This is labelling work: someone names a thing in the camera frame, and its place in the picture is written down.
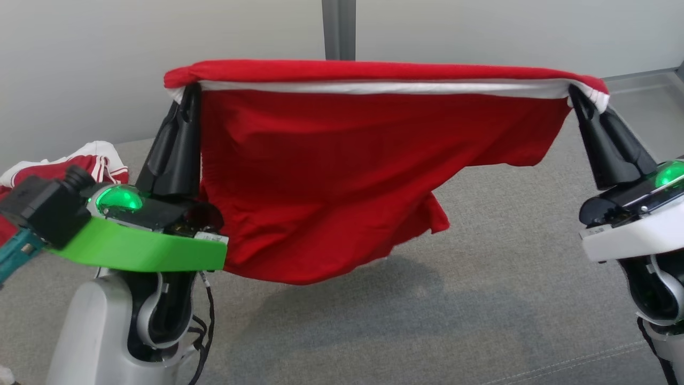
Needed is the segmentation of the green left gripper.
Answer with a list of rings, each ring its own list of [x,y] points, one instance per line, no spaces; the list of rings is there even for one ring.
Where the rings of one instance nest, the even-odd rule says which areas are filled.
[[[100,183],[86,190],[90,221],[52,253],[79,265],[140,273],[224,267],[229,238],[219,234],[223,220],[217,207],[183,197],[158,197],[198,195],[201,101],[201,86],[187,86],[181,106],[172,102],[162,120],[137,188]]]

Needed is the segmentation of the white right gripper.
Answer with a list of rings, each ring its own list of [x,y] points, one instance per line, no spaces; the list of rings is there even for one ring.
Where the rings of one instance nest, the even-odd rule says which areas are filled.
[[[600,113],[574,84],[568,91],[594,182],[606,190],[580,208],[588,260],[682,249],[682,160],[658,166],[616,110]]]

